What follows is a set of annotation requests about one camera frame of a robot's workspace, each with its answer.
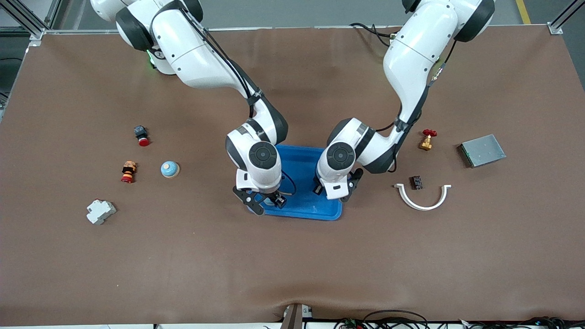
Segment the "brown table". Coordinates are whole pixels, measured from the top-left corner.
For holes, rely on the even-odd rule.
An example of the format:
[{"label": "brown table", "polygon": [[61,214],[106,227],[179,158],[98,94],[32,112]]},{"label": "brown table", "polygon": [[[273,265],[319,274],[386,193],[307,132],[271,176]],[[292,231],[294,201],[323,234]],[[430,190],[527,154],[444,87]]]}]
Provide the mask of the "brown table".
[{"label": "brown table", "polygon": [[[214,34],[287,118],[287,144],[323,147],[343,118],[379,128],[398,111],[375,36]],[[488,28],[455,48],[398,171],[365,176],[339,220],[257,217],[231,192],[224,136],[247,114],[234,90],[163,76],[118,35],[47,35],[0,126],[0,324],[273,321],[289,303],[315,317],[583,318],[584,104],[561,37]],[[430,152],[425,128],[439,133]],[[508,157],[466,168],[455,147],[490,133]],[[134,184],[119,181],[126,160]],[[420,204],[453,185],[441,207],[402,202],[392,185],[414,175]],[[95,198],[119,209],[98,227]]]}]

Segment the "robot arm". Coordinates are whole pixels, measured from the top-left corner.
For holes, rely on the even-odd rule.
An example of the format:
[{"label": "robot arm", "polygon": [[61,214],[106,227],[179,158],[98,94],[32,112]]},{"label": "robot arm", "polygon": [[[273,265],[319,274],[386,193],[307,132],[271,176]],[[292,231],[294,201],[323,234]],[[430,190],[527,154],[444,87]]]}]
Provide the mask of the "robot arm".
[{"label": "robot arm", "polygon": [[[197,0],[137,0],[117,13],[116,24],[129,45],[160,53],[159,59],[189,87],[231,87],[246,99],[250,117],[230,132],[225,142],[229,157],[238,167],[234,192],[247,205],[247,191],[252,191],[252,198],[260,194],[262,200],[269,198],[283,207],[286,199],[278,191],[281,161],[274,145],[286,138],[288,124],[203,28],[202,15]],[[249,207],[263,213],[261,207]]]},{"label": "robot arm", "polygon": [[402,4],[414,14],[384,56],[384,74],[400,98],[401,109],[388,137],[356,118],[337,124],[316,167],[315,191],[320,193],[322,187],[328,199],[347,201],[355,188],[347,176],[356,162],[370,173],[393,172],[398,151],[421,116],[431,67],[451,37],[472,40],[494,13],[494,0],[402,0]]}]

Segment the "blue and white round object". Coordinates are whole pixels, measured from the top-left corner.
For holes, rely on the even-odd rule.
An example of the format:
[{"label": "blue and white round object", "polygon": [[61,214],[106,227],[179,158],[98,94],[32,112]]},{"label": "blue and white round object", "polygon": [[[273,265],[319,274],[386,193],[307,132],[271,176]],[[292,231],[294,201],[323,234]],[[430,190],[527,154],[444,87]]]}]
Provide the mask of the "blue and white round object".
[{"label": "blue and white round object", "polygon": [[179,165],[175,161],[166,161],[160,166],[160,173],[166,178],[173,178],[179,174]]}]

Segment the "white curved handle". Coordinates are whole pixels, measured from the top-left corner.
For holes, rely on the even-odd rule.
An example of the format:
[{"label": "white curved handle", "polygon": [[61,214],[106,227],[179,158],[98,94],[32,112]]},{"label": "white curved handle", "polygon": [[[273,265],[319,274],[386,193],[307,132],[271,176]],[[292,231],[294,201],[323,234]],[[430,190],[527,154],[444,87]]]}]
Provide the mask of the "white curved handle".
[{"label": "white curved handle", "polygon": [[445,198],[447,197],[447,189],[450,189],[451,185],[443,185],[441,187],[442,192],[441,192],[441,198],[439,199],[439,202],[437,202],[435,205],[432,205],[430,207],[422,207],[422,206],[412,202],[412,200],[410,200],[408,198],[408,196],[406,195],[406,190],[404,189],[404,184],[396,184],[396,185],[394,185],[394,187],[396,187],[400,191],[400,196],[402,197],[404,202],[406,202],[406,204],[408,204],[411,208],[416,209],[416,210],[421,210],[421,211],[427,211],[427,210],[433,210],[433,209],[439,207],[441,204],[443,204],[443,202],[445,201]]}]

